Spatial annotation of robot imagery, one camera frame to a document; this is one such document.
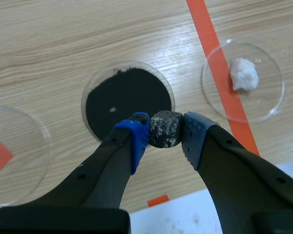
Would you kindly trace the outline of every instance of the white speck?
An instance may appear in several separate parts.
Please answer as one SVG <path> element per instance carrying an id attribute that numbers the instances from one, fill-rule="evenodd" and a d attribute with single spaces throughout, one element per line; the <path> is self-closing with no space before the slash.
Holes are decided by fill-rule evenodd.
<path id="1" fill-rule="evenodd" d="M 115 112 L 115 111 L 116 111 L 116 107 L 112 107 L 111 109 L 109 109 L 109 111 L 110 111 L 111 113 Z"/>

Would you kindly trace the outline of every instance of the glass petri dish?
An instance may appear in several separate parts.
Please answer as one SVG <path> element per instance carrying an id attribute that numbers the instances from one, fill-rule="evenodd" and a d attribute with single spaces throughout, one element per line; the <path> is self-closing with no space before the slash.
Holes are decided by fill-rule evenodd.
<path id="1" fill-rule="evenodd" d="M 225 58 L 227 68 L 219 77 L 219 85 L 216 87 L 210 66 L 221 64 Z M 245 58 L 256 65 L 259 76 L 258 87 L 251 92 L 232 90 L 232 82 L 229 76 L 231 61 L 235 58 Z M 227 40 L 214 49 L 207 57 L 201 73 L 203 92 L 210 105 L 225 118 L 240 123 L 256 123 L 265 121 L 279 112 L 284 97 L 284 81 L 281 70 L 275 59 L 263 48 L 248 41 Z M 230 98 L 240 99 L 244 112 L 247 116 L 241 118 L 239 112 L 225 111 L 220 99 L 218 89 L 221 92 L 228 92 Z"/>
<path id="2" fill-rule="evenodd" d="M 49 157 L 47 130 L 24 111 L 0 106 L 0 207 L 21 203 L 36 189 Z"/>
<path id="3" fill-rule="evenodd" d="M 149 73 L 156 76 L 158 78 L 158 80 L 165 86 L 165 88 L 169 94 L 170 102 L 171 102 L 171 110 L 172 111 L 175 110 L 175 98 L 174 98 L 174 94 L 172 92 L 172 88 L 171 88 L 169 82 L 167 81 L 167 79 L 158 70 L 156 70 L 155 68 L 153 68 L 152 66 L 150 66 L 146 63 L 139 62 L 139 61 L 133 61 L 133 60 L 132 61 L 130 61 L 130 60 L 129 61 L 121 61 L 121 62 L 109 64 L 106 67 L 99 70 L 97 73 L 95 73 L 91 77 L 91 79 L 89 80 L 88 84 L 86 85 L 86 87 L 84 89 L 83 96 L 82 96 L 81 111 L 82 111 L 82 117 L 83 117 L 84 124 L 85 124 L 86 128 L 89 130 L 89 132 L 98 140 L 100 140 L 100 138 L 102 138 L 102 137 L 98 137 L 93 133 L 93 131 L 91 130 L 91 128 L 89 126 L 88 120 L 87 120 L 87 116 L 86 116 L 87 98 L 88 98 L 90 92 L 93 89 L 95 89 L 97 86 L 99 86 L 103 81 L 114 76 L 118 71 L 125 72 L 130 68 L 138 68 L 138 69 L 140 68 L 140 69 L 148 71 Z"/>

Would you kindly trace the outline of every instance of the screw hole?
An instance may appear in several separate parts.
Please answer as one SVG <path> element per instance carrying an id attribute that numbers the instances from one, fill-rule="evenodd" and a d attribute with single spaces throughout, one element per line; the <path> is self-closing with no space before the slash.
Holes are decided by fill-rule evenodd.
<path id="1" fill-rule="evenodd" d="M 277 180 L 279 183 L 281 183 L 281 184 L 285 184 L 285 183 L 286 183 L 285 179 L 282 178 L 282 177 L 277 177 L 276 180 Z"/>
<path id="2" fill-rule="evenodd" d="M 86 175 L 85 174 L 81 174 L 77 177 L 77 179 L 85 179 L 86 178 Z"/>

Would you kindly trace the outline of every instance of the wooden table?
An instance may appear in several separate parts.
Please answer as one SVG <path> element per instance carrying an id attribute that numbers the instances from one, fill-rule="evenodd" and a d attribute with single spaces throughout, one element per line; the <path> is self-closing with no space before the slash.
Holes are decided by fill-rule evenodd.
<path id="1" fill-rule="evenodd" d="M 279 115 L 250 124 L 260 155 L 277 164 L 293 160 L 293 0 L 206 0 L 220 41 L 253 38 L 280 56 L 286 85 Z M 138 60 L 169 81 L 176 111 L 196 111 L 230 131 L 200 85 L 206 57 L 185 0 L 0 0 L 0 105 L 36 116 L 50 133 L 52 158 L 27 200 L 58 185 L 99 145 L 84 126 L 81 96 L 102 66 Z M 204 188 L 180 146 L 148 148 L 121 207 Z"/>

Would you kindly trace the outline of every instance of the orange tape line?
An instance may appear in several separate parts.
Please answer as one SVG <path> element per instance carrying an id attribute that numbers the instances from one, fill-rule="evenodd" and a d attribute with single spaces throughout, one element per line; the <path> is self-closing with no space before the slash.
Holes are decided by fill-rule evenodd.
<path id="1" fill-rule="evenodd" d="M 205 56 L 208 57 L 208 55 L 219 46 L 218 37 L 209 17 L 209 12 L 206 8 L 204 0 L 187 0 L 187 2 Z M 228 116 L 237 116 L 239 119 L 243 120 L 243 122 L 247 123 L 237 123 L 228 120 L 233 136 L 248 151 L 259 155 L 239 95 L 232 89 L 232 82 L 229 76 L 229 68 L 225 56 L 222 51 L 216 53 L 215 55 L 216 56 L 212 56 L 212 60 L 209 61 L 209 67 L 213 74 L 214 81 L 226 114 Z M 228 74 L 228 82 L 221 82 L 221 78 L 223 77 L 224 73 Z"/>
<path id="2" fill-rule="evenodd" d="M 158 204 L 161 204 L 163 202 L 167 202 L 169 201 L 169 198 L 167 195 L 163 195 L 163 196 L 159 196 L 155 199 L 152 199 L 150 201 L 147 202 L 148 206 L 151 207 L 151 206 L 155 206 L 155 205 L 158 205 Z"/>

